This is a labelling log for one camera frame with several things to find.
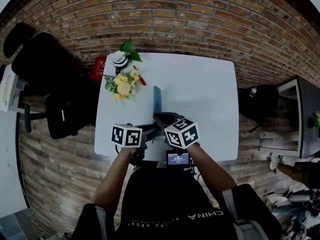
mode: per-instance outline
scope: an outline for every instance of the wooden floor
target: wooden floor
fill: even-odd
[[[30,104],[33,111],[44,110],[44,99],[41,97],[27,96],[24,102]],[[256,124],[240,115],[238,158],[234,161],[219,162],[238,184],[253,184],[253,189],[263,201],[271,191],[299,185],[281,173],[271,172],[270,153],[259,152],[260,142],[282,138],[276,134],[275,129],[282,129],[287,136],[295,132],[288,127],[285,104],[281,105],[278,115],[274,114],[268,118],[266,127],[252,133],[248,133],[248,130]],[[86,126],[77,136],[53,140],[50,138],[46,119],[33,121],[32,132],[29,134],[25,132],[23,120],[20,120],[20,162],[23,181],[36,222],[46,237],[75,228],[83,206],[90,202],[94,191],[112,164],[109,156],[95,154],[94,139],[93,126]],[[291,141],[292,145],[296,145],[294,138],[291,138]],[[132,168],[128,170],[122,193],[131,173]],[[200,183],[213,200],[201,178]],[[115,224],[120,222],[120,214],[121,201]],[[23,223],[22,215],[18,221]],[[29,235],[29,239],[34,239],[34,234],[30,232]]]

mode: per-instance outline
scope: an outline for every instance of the flower bouquet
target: flower bouquet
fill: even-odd
[[[136,93],[136,86],[140,81],[140,72],[133,69],[130,73],[119,73],[117,77],[106,76],[105,89],[118,100],[128,99]]]

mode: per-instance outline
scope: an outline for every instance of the person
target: person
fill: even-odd
[[[141,167],[132,173],[127,183],[122,200],[121,222],[115,230],[113,219],[135,151],[135,148],[121,149],[97,188],[92,203],[84,206],[72,240],[237,239],[233,221],[223,200],[223,191],[239,187],[197,144],[188,147],[187,152],[210,193],[218,201],[220,209],[212,206],[202,186],[187,170]],[[242,203],[240,210],[244,213],[253,210],[256,214],[261,214],[262,218],[268,218],[262,215],[263,209],[259,212],[254,202],[248,198],[249,194],[242,193],[242,189],[244,188],[240,188],[238,192],[244,201],[234,197],[235,203]],[[269,213],[262,200],[256,197],[258,203]]]
[[[294,181],[304,184],[309,189],[320,188],[320,161],[318,162],[296,162],[294,166],[284,164],[283,156],[278,154],[271,155],[270,170],[278,169],[283,174],[288,175]]]

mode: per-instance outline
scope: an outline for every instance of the black chair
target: black chair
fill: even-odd
[[[278,100],[278,89],[267,84],[257,86],[256,93],[252,93],[251,88],[245,89],[240,93],[240,114],[257,123],[257,126],[251,129],[249,133],[261,127],[269,113],[276,108]]]
[[[79,76],[82,66],[51,35],[39,33],[31,39],[32,34],[29,26],[18,23],[3,44],[6,56],[12,56],[23,44],[12,62],[12,71],[37,94],[48,95],[46,113],[30,113],[30,106],[26,106],[26,132],[31,132],[32,120],[47,118],[53,139],[74,136],[85,125],[96,123],[100,86]]]

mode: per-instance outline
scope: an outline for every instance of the shoe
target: shoe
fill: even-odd
[[[269,165],[270,170],[275,172],[279,163],[280,163],[279,155],[273,153],[271,155],[271,162]]]

